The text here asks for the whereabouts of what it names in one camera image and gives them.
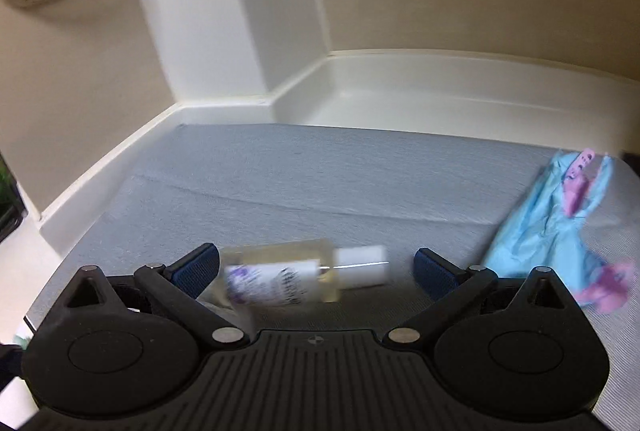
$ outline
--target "gray fabric surface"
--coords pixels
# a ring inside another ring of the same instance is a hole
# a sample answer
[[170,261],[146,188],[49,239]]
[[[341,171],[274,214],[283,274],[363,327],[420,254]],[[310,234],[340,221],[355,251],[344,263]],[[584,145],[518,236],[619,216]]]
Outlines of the gray fabric surface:
[[[181,126],[140,159],[110,208],[60,265],[30,309],[39,324],[81,265],[106,274],[171,263],[203,241],[219,247],[327,237],[336,246],[383,244],[388,286],[347,291],[338,303],[269,309],[261,327],[373,328],[422,310],[415,251],[479,263],[498,225],[555,150],[501,142],[308,126]],[[585,241],[611,261],[637,259],[640,181],[617,161]],[[640,429],[640,307],[588,316],[611,358],[596,414]]]

